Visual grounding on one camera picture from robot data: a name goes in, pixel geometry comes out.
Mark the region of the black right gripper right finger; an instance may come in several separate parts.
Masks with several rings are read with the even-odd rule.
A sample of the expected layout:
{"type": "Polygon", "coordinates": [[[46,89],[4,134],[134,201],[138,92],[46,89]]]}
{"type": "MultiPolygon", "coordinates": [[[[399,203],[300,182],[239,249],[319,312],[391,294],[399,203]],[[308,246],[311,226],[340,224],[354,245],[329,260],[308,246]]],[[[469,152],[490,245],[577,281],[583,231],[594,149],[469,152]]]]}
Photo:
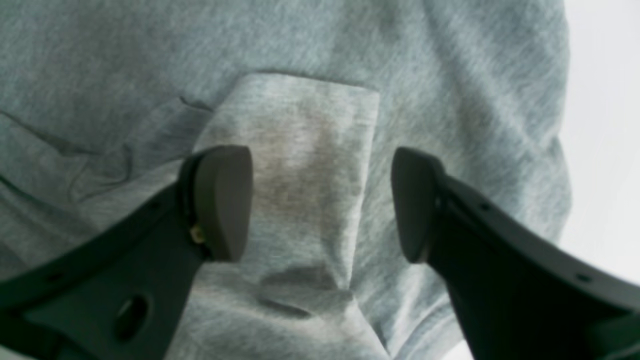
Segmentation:
{"type": "Polygon", "coordinates": [[[638,285],[534,234],[429,153],[398,147],[391,191],[403,255],[442,278],[474,359],[639,358],[638,285]]]}

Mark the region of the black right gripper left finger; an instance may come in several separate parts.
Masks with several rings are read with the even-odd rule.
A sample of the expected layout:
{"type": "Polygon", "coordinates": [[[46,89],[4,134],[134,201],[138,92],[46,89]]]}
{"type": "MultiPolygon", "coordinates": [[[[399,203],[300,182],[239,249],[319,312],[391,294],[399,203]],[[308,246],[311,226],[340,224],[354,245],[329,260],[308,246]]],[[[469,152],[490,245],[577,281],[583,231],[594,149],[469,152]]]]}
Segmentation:
{"type": "Polygon", "coordinates": [[[2,282],[2,348],[32,360],[162,360],[201,266],[242,258],[253,179],[248,146],[203,150],[108,230],[2,282]]]}

